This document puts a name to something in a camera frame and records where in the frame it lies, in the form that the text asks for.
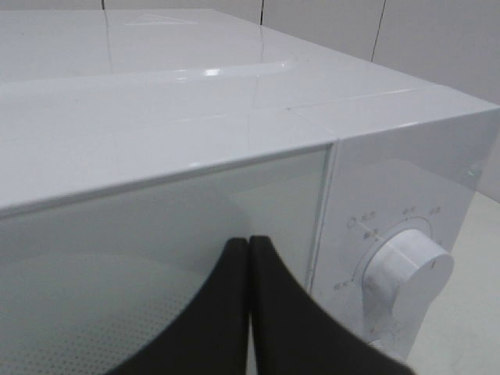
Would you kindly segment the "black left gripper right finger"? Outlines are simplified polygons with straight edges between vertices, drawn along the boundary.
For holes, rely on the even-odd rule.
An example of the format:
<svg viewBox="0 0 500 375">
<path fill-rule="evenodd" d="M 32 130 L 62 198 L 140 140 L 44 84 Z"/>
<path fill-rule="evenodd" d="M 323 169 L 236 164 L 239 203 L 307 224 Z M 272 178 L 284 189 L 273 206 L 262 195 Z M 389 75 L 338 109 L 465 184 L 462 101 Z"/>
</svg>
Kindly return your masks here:
<svg viewBox="0 0 500 375">
<path fill-rule="evenodd" d="M 266 236 L 249 242 L 252 334 L 260 374 L 411 374 L 329 316 Z"/>
</svg>

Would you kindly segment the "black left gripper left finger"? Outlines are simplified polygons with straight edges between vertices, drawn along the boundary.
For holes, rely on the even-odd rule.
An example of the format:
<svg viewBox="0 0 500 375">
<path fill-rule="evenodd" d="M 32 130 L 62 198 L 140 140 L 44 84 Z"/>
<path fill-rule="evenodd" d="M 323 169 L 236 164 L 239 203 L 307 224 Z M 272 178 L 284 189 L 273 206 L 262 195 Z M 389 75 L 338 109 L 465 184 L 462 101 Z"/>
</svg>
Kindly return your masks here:
<svg viewBox="0 0 500 375">
<path fill-rule="evenodd" d="M 157 337 L 110 374 L 244 374 L 248 242 L 231 238 L 196 296 Z"/>
</svg>

